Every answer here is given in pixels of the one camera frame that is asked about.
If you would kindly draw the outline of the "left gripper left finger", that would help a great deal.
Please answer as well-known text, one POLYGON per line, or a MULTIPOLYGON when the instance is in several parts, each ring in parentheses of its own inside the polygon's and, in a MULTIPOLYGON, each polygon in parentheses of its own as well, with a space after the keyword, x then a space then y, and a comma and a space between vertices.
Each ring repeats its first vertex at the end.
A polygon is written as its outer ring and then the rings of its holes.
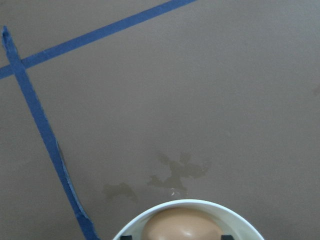
POLYGON ((132 235, 122 235, 120 240, 132 240, 132 235))

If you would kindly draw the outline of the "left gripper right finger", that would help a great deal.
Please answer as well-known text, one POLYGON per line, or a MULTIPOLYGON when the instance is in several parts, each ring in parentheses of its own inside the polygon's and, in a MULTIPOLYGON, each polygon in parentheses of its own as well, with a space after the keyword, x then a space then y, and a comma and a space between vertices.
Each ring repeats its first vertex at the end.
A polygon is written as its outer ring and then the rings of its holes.
POLYGON ((221 240, 232 240, 232 235, 221 235, 221 240))

